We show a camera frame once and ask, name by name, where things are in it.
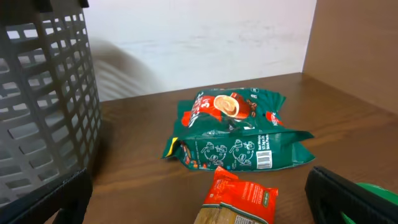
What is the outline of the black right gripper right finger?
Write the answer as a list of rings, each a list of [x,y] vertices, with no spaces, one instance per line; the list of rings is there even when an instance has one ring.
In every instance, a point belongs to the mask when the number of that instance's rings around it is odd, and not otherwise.
[[[345,223],[342,213],[356,224],[397,224],[397,205],[322,166],[309,172],[305,192],[316,224]]]

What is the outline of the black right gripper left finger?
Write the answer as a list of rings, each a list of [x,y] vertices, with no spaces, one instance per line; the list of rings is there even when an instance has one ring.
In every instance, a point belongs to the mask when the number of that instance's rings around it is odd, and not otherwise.
[[[75,169],[1,207],[1,224],[82,223],[92,193],[90,173]]]

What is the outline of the green lid jar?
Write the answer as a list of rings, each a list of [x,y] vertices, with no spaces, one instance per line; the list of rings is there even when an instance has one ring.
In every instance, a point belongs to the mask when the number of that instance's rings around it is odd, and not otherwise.
[[[377,196],[386,199],[387,201],[398,205],[398,195],[390,190],[384,189],[378,185],[368,184],[368,183],[357,183],[358,186],[376,194]],[[346,224],[356,224],[350,217],[342,213],[343,220]]]

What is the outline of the green Nescafe coffee bag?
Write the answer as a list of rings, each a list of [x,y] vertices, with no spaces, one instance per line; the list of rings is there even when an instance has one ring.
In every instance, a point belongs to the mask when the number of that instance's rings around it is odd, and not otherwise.
[[[307,164],[315,157],[302,141],[313,136],[285,126],[284,102],[280,93],[260,88],[199,91],[179,101],[162,157],[190,170],[262,172]]]

